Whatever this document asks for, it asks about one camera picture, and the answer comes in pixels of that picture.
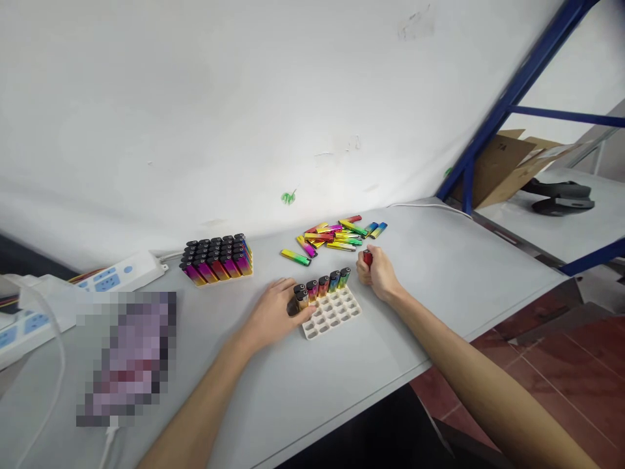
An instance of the red tile floor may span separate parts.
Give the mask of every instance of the red tile floor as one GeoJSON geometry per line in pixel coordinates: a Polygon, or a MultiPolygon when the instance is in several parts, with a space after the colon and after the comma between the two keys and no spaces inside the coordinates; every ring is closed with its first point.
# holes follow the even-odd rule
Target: red tile floor
{"type": "MultiPolygon", "coordinates": [[[[512,338],[559,306],[549,294],[472,344],[504,369],[562,425],[602,469],[625,468],[625,319],[603,320],[525,347],[512,338]]],[[[496,448],[443,375],[429,369],[411,383],[431,415],[496,448]]]]}

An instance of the white table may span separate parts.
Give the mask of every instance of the white table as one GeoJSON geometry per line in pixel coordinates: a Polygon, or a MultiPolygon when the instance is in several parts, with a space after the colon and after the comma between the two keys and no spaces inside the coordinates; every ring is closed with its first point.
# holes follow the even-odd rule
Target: white table
{"type": "MultiPolygon", "coordinates": [[[[469,341],[566,279],[447,210],[401,206],[362,216],[363,226],[389,224],[376,243],[394,261],[399,280],[469,341]]],[[[146,288],[178,292],[175,370],[160,403],[144,408],[134,427],[119,432],[109,467],[138,463],[268,282],[283,276],[306,282],[354,267],[355,253],[327,248],[308,268],[280,257],[283,248],[299,249],[295,237],[307,228],[250,240],[252,278],[200,290],[172,268],[146,288]]],[[[210,468],[272,468],[430,367],[409,330],[355,274],[349,285],[363,308],[360,317],[314,341],[297,330],[254,357],[230,403],[210,468]]],[[[64,340],[68,376],[62,397],[25,468],[95,467],[102,454],[104,430],[74,426],[76,396],[85,381],[79,370],[88,369],[100,352],[87,350],[86,343],[97,347],[98,340],[80,328],[64,340]]],[[[38,349],[0,401],[0,454],[7,467],[45,414],[58,371],[56,347],[52,341],[38,349]]]]}
{"type": "Polygon", "coordinates": [[[572,180],[592,189],[595,207],[587,212],[551,217],[531,205],[547,197],[524,191],[507,202],[476,210],[504,234],[512,235],[554,260],[568,264],[625,236],[625,184],[569,168],[544,171],[540,182],[572,180]]]}

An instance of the hand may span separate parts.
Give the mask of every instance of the hand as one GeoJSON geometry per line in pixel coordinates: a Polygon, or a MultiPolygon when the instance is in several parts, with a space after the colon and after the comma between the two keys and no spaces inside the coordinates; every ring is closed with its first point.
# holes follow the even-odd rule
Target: hand
{"type": "Polygon", "coordinates": [[[252,353],[283,339],[313,315],[314,306],[303,309],[293,317],[286,312],[286,305],[295,295],[293,287],[297,284],[292,278],[280,279],[271,283],[258,299],[254,310],[238,332],[238,338],[252,353]]]}
{"type": "Polygon", "coordinates": [[[397,280],[393,264],[391,264],[386,253],[382,251],[382,248],[369,244],[367,249],[373,254],[373,262],[369,267],[365,264],[363,252],[358,253],[358,261],[356,262],[358,278],[365,285],[371,285],[380,300],[388,302],[393,296],[401,293],[404,288],[397,280]]]}

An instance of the green mark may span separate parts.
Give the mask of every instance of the green mark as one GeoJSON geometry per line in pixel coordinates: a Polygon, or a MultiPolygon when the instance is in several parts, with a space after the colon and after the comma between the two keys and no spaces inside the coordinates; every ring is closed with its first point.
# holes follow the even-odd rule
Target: green mark
{"type": "Polygon", "coordinates": [[[293,202],[295,202],[295,191],[293,191],[293,193],[284,192],[284,194],[282,194],[282,197],[280,197],[280,199],[285,205],[291,205],[293,202]]]}

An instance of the pile of lighters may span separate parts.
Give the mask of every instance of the pile of lighters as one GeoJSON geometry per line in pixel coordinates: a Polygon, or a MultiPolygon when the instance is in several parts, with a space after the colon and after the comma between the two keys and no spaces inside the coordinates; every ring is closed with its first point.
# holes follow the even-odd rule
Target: pile of lighters
{"type": "Polygon", "coordinates": [[[332,294],[336,290],[340,290],[347,286],[347,280],[350,278],[352,269],[349,267],[341,270],[330,272],[329,276],[323,276],[318,281],[310,280],[306,285],[300,283],[293,287],[295,292],[295,300],[298,303],[298,311],[317,300],[323,298],[327,294],[332,294]]]}
{"type": "Polygon", "coordinates": [[[243,233],[189,241],[180,268],[196,287],[205,287],[252,275],[252,251],[243,233]]]}
{"type": "Polygon", "coordinates": [[[308,257],[294,253],[289,249],[283,249],[280,254],[299,264],[309,266],[311,260],[317,256],[317,250],[324,244],[331,249],[354,252],[356,246],[363,245],[363,239],[369,236],[376,239],[387,227],[386,223],[380,223],[378,225],[376,222],[370,223],[365,228],[354,225],[355,221],[362,219],[360,215],[356,215],[344,220],[339,220],[338,225],[321,223],[316,227],[306,230],[304,234],[298,236],[296,240],[308,257]]]}

